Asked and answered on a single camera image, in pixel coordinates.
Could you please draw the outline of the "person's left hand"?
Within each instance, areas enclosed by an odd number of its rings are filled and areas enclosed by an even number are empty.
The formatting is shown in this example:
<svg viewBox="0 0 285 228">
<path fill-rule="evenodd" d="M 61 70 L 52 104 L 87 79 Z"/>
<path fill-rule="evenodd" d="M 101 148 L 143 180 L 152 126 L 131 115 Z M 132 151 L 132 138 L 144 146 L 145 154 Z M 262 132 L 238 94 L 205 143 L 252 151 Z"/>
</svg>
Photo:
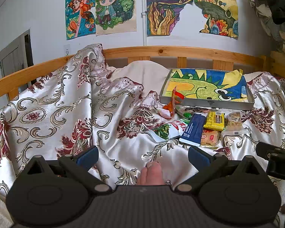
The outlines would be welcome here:
<svg viewBox="0 0 285 228">
<path fill-rule="evenodd" d="M 165 185 L 162 167 L 159 162 L 149 162 L 140 172 L 136 185 Z"/>
</svg>

